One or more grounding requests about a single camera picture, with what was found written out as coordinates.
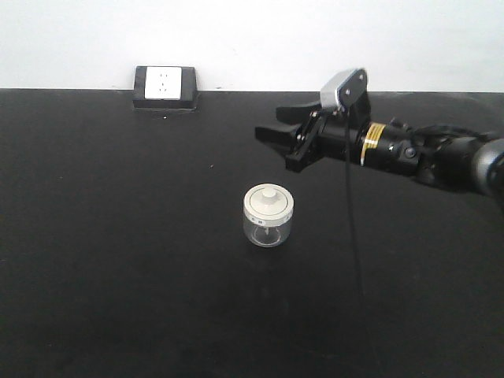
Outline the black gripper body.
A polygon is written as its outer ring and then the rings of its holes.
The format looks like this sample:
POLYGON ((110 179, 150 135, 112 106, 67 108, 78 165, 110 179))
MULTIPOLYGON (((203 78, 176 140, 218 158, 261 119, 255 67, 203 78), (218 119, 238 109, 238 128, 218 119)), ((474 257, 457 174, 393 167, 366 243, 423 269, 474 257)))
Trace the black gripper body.
POLYGON ((305 142, 302 145, 305 167, 286 167, 292 172, 301 172, 307 166, 325 158, 348 159, 352 150, 359 146, 361 138, 371 121, 371 105, 365 92, 349 108, 332 112, 322 109, 302 124, 305 142))

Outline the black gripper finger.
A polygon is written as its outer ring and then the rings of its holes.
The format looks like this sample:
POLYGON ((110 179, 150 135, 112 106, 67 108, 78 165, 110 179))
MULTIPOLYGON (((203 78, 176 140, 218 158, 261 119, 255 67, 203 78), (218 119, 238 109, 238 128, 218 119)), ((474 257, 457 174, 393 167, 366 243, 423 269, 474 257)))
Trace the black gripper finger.
POLYGON ((321 103, 319 101, 278 106, 276 108, 276 119, 280 123, 287 125, 303 124, 311 118, 314 113, 318 113, 320 109, 321 103))
POLYGON ((305 167, 302 145, 305 135, 302 127, 280 125, 275 127, 259 126, 254 129, 255 139, 279 154, 286 167, 305 167))

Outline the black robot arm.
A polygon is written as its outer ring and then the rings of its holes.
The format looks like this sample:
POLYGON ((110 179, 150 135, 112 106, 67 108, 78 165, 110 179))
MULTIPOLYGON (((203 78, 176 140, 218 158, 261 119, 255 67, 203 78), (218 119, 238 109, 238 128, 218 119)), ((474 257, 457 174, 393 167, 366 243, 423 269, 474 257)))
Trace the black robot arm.
POLYGON ((412 128, 397 119, 372 120, 362 69, 335 74, 315 102, 276 108, 278 123, 255 129, 287 170, 322 158, 406 176, 450 192, 470 192, 503 205, 503 138, 451 124, 412 128))

